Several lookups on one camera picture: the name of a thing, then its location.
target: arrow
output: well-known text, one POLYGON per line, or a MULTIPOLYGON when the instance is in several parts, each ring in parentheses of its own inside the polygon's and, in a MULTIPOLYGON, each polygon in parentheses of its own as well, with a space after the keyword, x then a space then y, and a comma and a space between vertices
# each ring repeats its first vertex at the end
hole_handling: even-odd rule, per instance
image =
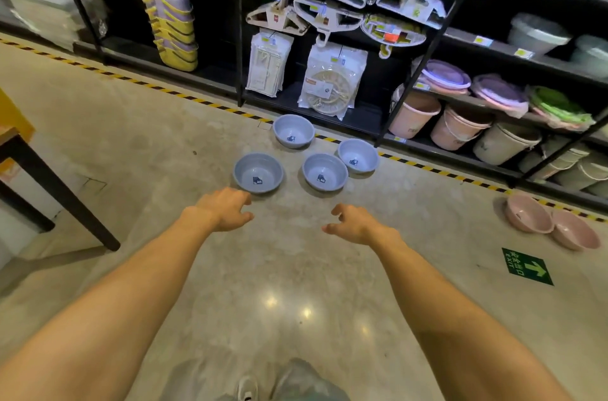
POLYGON ((532 271, 536 272, 536 276, 538 276, 539 278, 542 278, 547 271, 543 267, 541 267, 538 263, 536 263, 535 261, 532 260, 532 263, 534 265, 524 264, 523 266, 528 268, 528 270, 532 270, 532 271))

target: shoe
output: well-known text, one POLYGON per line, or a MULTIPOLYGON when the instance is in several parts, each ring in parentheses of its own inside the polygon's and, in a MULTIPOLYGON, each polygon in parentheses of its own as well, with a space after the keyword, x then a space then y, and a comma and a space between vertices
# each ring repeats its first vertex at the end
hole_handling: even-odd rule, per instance
POLYGON ((258 381, 253 375, 244 375, 237 383, 238 401, 258 401, 258 381))

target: black table leg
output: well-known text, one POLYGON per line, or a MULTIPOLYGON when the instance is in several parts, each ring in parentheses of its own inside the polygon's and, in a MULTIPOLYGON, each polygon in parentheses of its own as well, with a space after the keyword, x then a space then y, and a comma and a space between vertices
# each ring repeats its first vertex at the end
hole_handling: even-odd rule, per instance
POLYGON ((47 166, 40 156, 20 135, 12 137, 4 144, 7 155, 19 164, 32 178, 70 214, 82 223, 105 247, 118 250, 120 243, 103 226, 67 185, 47 166))
POLYGON ((19 194, 0 180, 0 200, 4 201, 15 211, 34 223, 40 231, 47 232, 55 228, 55 222, 47 218, 42 212, 29 204, 19 194))

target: yellow and black striped tape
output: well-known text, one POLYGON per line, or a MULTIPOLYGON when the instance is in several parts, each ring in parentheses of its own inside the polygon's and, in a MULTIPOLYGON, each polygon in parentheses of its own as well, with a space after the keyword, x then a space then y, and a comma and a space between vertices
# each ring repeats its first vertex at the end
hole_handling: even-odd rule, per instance
MULTIPOLYGON (((228 113, 234 113, 236 115, 243 116, 245 118, 250 118, 250 119, 256 120, 256 121, 266 122, 268 124, 272 124, 273 123, 273 120, 270 120, 268 118, 263 118, 262 116, 254 115, 252 113, 247 113, 247 112, 244 112, 244 111, 239 110, 237 108, 227 107, 225 105, 214 103, 214 102, 211 102, 209 100, 203 100, 203 99, 200 99, 200 98, 197 98, 197 97, 185 94, 183 92, 179 92, 177 90, 170 89, 168 87, 163 87, 161 85, 152 84, 152 83, 149 83, 149 82, 146 82, 146 81, 140 81, 138 79, 131 78, 129 76, 120 75, 120 74, 117 74, 117 73, 112 73, 112 72, 109 72, 107 70, 103 70, 101 68, 89 67, 88 65, 85 65, 85 64, 82 64, 80 62, 77 62, 76 60, 70 60, 70 59, 66 59, 64 57, 55 55, 55 54, 50 54, 49 52, 39 51, 37 49, 34 49, 32 47, 29 47, 29 46, 26 46, 24 44, 20 44, 20 43, 14 42, 14 41, 8 41, 7 39, 3 39, 1 37, 0 37, 0 43, 6 44, 8 46, 12 46, 12 47, 15 47, 17 49, 24 50, 24 51, 32 52, 32 53, 37 54, 37 55, 42 55, 42 56, 48 57, 48 58, 53 59, 53 60, 58 60, 60 62, 63 62, 63 63, 68 64, 68 65, 72 65, 74 67, 84 68, 85 70, 88 70, 88 71, 94 72, 94 73, 98 73, 100 75, 110 76, 112 78, 120 79, 122 81, 133 82, 133 84, 141 85, 141 86, 148 87, 148 88, 154 89, 154 90, 159 90, 161 92, 166 92, 166 93, 171 94, 171 95, 173 95, 175 97, 183 98, 183 99, 186 99, 186 100, 191 100, 193 102, 197 102, 197 103, 200 103, 200 104, 203 104, 203 105, 207 105, 208 107, 211 107, 211 108, 217 108, 218 110, 223 110, 223 111, 228 112, 228 113)), ((337 138, 328 137, 328 136, 321 135, 321 134, 316 134, 315 137, 318 138, 318 139, 326 140, 328 142, 332 142, 332 143, 336 143, 336 144, 339 144, 339 143, 342 142, 341 140, 339 140, 337 138)), ((498 185, 493 185, 493 184, 490 184, 490 183, 485 183, 485 182, 482 182, 481 180, 470 179, 469 177, 465 177, 464 175, 453 174, 452 172, 446 171, 444 169, 437 169, 435 167, 423 165, 423 164, 420 164, 420 163, 417 163, 415 161, 411 161, 411 160, 408 160, 408 159, 405 159, 405 158, 399 158, 399 156, 393 156, 393 155, 391 155, 389 153, 385 153, 385 152, 381 152, 381 151, 378 152, 378 155, 380 155, 381 157, 386 158, 386 159, 390 159, 390 160, 393 160, 393 161, 397 161, 399 163, 407 164, 408 166, 417 167, 419 169, 422 169, 423 171, 429 171, 429 172, 432 172, 434 174, 444 175, 446 177, 450 177, 452 179, 459 180, 460 182, 472 183, 473 185, 481 186, 483 188, 487 188, 489 190, 497 191, 499 193, 511 194, 511 190, 508 189, 508 188, 502 188, 502 187, 500 187, 498 185)), ((540 204, 542 204, 544 206, 548 206, 548 207, 556 208, 556 209, 566 210, 566 211, 572 212, 573 214, 576 214, 577 216, 585 217, 586 219, 589 219, 589 220, 593 220, 593 221, 597 221, 597 222, 603 222, 603 223, 608 223, 608 219, 603 219, 603 218, 597 217, 597 216, 595 216, 593 214, 587 214, 587 213, 584 213, 584 212, 582 212, 582 211, 580 211, 578 209, 573 209, 573 208, 569 208, 569 207, 566 207, 566 206, 563 206, 563 205, 551 203, 549 201, 546 201, 546 200, 540 199, 540 198, 535 198, 535 199, 540 204)))

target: forearm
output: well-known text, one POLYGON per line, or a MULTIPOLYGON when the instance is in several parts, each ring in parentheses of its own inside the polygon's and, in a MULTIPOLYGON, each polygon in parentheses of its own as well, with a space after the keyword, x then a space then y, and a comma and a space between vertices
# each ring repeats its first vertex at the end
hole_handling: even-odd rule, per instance
POLYGON ((523 344, 399 237, 377 236, 372 248, 446 400, 570 400, 523 344))
POLYGON ((127 395, 213 229, 212 221, 192 212, 187 208, 161 236, 53 318, 0 369, 7 399, 120 400, 127 395))

